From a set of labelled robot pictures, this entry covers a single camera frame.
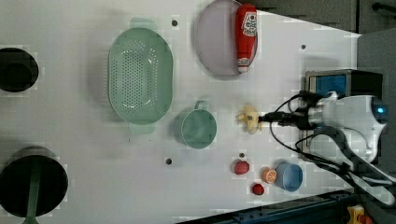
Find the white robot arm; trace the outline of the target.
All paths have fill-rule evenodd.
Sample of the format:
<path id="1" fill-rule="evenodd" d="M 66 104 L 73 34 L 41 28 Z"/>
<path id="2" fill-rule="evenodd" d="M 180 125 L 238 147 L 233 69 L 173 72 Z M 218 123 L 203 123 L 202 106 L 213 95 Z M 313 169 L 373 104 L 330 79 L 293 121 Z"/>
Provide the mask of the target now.
<path id="1" fill-rule="evenodd" d="M 389 121 L 388 109 L 373 95 L 341 97 L 300 91 L 301 105 L 287 113 L 278 108 L 256 119 L 309 131 L 306 150 L 292 150 L 349 185 L 365 191 L 385 207 L 395 205 L 395 178 L 372 165 L 380 135 Z"/>

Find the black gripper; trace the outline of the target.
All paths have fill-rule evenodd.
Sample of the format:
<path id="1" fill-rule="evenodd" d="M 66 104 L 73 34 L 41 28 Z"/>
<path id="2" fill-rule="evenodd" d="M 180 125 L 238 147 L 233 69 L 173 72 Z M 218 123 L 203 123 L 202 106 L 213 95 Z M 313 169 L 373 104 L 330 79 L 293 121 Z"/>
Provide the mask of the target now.
<path id="1" fill-rule="evenodd" d="M 299 130 L 311 130 L 312 127 L 308 120 L 308 109 L 299 107 L 294 112 L 270 112 L 263 116 L 259 116 L 259 121 L 277 121 L 277 125 L 281 127 L 294 126 Z"/>

